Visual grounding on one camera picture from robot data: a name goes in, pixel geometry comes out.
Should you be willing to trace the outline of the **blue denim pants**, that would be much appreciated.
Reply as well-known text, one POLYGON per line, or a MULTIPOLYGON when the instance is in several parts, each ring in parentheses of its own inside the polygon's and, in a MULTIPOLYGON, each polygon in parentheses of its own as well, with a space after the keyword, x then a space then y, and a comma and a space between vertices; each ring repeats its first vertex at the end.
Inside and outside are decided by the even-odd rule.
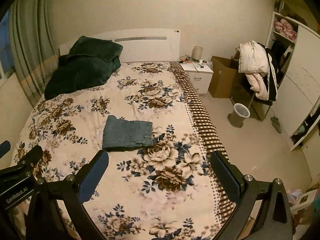
POLYGON ((109 115, 103 131, 102 149, 131 151, 153 145, 152 122, 117 119, 109 115))

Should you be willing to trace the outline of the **floral bed blanket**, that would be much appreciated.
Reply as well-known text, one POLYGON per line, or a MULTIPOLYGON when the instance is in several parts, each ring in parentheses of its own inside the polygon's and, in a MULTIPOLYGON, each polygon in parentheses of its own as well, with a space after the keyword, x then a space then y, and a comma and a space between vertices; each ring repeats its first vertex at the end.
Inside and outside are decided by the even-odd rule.
POLYGON ((41 99, 11 163, 36 145, 33 174, 48 182, 108 153, 84 204, 106 239, 213 239, 233 209, 210 166, 225 148, 176 62, 124 63, 103 85, 41 99))

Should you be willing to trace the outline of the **mesh waste bin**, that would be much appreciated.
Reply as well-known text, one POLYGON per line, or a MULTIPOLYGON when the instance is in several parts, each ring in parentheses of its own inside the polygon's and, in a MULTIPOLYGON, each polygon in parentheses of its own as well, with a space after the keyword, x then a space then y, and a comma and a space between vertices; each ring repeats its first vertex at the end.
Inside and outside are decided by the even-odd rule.
POLYGON ((233 111, 228 114, 227 119, 233 127, 242 128, 244 121, 249 117, 249 109, 241 103, 235 103, 233 111))

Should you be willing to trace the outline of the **black chair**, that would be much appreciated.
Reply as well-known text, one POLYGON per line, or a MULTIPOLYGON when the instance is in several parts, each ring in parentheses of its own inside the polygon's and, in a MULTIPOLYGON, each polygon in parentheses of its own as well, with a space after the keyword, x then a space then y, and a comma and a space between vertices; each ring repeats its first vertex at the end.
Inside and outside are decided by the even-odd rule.
POLYGON ((270 106, 277 100, 277 71, 270 50, 255 41, 239 44, 238 71, 245 74, 254 96, 270 106))

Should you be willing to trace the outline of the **dark green quilt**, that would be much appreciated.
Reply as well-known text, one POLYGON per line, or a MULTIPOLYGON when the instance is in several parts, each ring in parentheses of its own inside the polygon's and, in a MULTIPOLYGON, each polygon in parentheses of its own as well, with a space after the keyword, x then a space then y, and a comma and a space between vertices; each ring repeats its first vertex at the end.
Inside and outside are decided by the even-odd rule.
POLYGON ((69 50, 59 57, 45 91, 46 100, 61 94, 101 86, 120 68, 123 46, 108 40, 81 36, 69 50))

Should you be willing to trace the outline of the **brown cardboard box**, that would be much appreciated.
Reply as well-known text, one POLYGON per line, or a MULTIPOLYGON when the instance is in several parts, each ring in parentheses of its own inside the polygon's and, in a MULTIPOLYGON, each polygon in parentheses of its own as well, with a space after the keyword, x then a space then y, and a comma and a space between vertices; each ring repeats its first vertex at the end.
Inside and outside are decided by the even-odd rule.
POLYGON ((231 98, 242 89, 243 75, 238 72, 238 61, 217 56, 212 56, 211 61, 213 75, 208 91, 213 98, 231 98))

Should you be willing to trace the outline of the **white jacket on chair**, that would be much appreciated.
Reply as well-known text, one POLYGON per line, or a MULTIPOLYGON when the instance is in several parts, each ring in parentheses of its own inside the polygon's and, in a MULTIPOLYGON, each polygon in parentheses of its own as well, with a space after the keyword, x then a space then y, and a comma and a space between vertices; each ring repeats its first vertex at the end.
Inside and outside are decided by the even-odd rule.
POLYGON ((267 101, 268 91, 263 80, 263 77, 268 75, 268 60, 265 49, 257 42, 251 41, 240 43, 238 52, 240 53, 239 73, 245 74, 255 96, 260 100, 267 101))

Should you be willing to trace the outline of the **green striped curtain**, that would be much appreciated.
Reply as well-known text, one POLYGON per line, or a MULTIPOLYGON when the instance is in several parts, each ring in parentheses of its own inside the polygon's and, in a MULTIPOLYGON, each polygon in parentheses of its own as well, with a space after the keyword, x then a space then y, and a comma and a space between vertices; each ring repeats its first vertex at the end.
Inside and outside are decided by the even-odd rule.
POLYGON ((9 8, 9 41, 18 81, 32 106, 57 68, 49 20, 50 0, 14 0, 9 8))

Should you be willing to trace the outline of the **white nightstand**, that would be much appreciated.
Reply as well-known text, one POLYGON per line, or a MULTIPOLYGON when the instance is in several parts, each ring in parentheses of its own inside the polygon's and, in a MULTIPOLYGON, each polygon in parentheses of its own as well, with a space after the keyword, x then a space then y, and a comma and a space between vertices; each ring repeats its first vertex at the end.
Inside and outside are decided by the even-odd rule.
POLYGON ((197 93, 205 95, 208 92, 214 74, 207 63, 200 60, 199 62, 183 63, 181 66, 184 72, 189 76, 197 93))

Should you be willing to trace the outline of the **white wardrobe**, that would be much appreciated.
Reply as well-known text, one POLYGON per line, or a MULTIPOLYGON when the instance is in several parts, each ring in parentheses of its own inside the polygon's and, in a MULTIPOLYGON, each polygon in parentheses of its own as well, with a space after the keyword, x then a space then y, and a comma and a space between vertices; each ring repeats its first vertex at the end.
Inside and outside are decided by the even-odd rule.
POLYGON ((319 108, 319 34, 297 20, 274 12, 266 45, 271 47, 276 41, 289 45, 292 50, 284 76, 279 80, 278 99, 272 111, 293 150, 319 122, 318 116, 303 135, 297 134, 307 117, 319 108), (274 24, 281 19, 287 20, 296 31, 294 41, 275 30, 274 24))

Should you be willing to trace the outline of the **white headboard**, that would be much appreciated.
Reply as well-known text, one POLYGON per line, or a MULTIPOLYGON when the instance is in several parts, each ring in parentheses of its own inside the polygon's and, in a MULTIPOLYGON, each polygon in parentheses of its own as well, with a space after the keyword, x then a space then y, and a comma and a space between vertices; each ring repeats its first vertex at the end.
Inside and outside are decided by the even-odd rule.
POLYGON ((122 45, 122 63, 172 62, 180 57, 181 31, 178 29, 127 29, 109 31, 93 37, 122 45))

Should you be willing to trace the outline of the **beige table lamp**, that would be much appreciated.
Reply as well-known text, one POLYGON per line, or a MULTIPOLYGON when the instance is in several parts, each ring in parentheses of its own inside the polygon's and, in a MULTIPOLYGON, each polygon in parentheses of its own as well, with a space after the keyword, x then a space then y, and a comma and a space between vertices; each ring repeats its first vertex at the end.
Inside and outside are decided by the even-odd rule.
POLYGON ((195 46, 191 54, 191 59, 193 61, 199 62, 202 56, 202 52, 203 52, 203 48, 201 46, 195 46))

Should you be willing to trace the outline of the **pink folded blanket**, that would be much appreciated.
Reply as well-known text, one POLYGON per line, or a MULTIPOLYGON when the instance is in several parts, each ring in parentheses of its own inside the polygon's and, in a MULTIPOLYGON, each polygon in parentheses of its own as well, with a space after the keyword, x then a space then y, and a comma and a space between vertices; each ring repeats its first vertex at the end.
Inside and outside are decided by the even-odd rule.
POLYGON ((295 42, 297 32, 293 29, 292 24, 288 22, 286 19, 282 18, 281 20, 276 21, 274 23, 274 29, 276 32, 287 37, 292 42, 295 42))

